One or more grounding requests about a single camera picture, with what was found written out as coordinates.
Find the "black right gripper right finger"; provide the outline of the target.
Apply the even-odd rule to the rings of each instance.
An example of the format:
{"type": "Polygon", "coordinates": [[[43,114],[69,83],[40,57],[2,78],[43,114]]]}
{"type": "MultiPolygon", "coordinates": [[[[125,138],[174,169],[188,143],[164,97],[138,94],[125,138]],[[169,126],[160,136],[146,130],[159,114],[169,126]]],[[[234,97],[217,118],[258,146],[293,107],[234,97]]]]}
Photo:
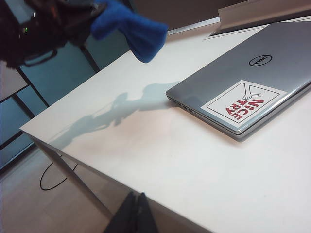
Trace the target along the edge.
{"type": "Polygon", "coordinates": [[[147,197],[141,193],[138,198],[138,232],[157,233],[158,228],[152,215],[147,197]]]}

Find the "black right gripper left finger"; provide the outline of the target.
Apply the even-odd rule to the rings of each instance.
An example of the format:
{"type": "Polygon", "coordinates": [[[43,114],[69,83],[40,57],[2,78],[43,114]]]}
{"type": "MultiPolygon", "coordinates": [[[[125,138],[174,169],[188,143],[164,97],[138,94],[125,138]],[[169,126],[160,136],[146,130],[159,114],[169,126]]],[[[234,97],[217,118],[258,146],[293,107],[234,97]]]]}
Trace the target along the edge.
{"type": "Polygon", "coordinates": [[[105,228],[105,233],[139,233],[136,195],[130,192],[105,228]]]}

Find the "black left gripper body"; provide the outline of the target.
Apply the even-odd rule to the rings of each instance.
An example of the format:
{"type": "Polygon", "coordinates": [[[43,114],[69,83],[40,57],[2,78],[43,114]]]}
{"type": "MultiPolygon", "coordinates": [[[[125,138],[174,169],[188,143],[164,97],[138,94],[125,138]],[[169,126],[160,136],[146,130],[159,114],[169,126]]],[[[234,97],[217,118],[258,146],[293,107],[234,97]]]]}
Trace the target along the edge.
{"type": "Polygon", "coordinates": [[[18,22],[5,1],[0,2],[0,60],[8,68],[32,67],[57,55],[68,42],[82,46],[96,17],[90,4],[67,0],[27,0],[31,17],[18,22]]]}

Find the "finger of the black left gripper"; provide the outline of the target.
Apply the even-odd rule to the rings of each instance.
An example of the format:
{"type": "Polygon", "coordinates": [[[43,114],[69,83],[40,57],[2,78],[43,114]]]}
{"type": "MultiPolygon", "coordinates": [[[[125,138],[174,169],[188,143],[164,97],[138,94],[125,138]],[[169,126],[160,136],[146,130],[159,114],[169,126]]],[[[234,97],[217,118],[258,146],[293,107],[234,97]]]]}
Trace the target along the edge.
{"type": "Polygon", "coordinates": [[[106,8],[107,8],[107,3],[104,3],[104,2],[99,2],[99,3],[92,2],[92,3],[90,4],[90,13],[89,13],[89,16],[90,16],[90,17],[97,17],[97,16],[99,16],[106,8]]]}

